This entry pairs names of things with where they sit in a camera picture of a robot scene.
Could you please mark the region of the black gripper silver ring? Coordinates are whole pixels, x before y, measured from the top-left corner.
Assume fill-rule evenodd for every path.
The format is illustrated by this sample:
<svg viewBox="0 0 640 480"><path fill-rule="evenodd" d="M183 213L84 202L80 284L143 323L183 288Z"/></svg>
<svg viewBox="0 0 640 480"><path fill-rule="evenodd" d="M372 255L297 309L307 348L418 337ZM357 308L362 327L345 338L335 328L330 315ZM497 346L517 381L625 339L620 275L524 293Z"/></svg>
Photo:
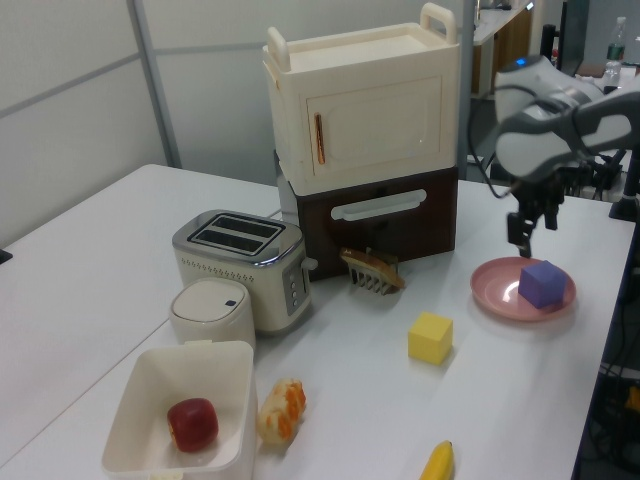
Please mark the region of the black gripper silver ring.
<svg viewBox="0 0 640 480"><path fill-rule="evenodd" d="M518 212L507 215L507 239L517 247L519 255L530 258L531 233L534 224L530 220L538 220L544 216L545 228L558 228L557 215L559 206L564 203L564 184L562 175L557 171L542 179L528 181L514 179L512 195L518 202Z"/></svg>

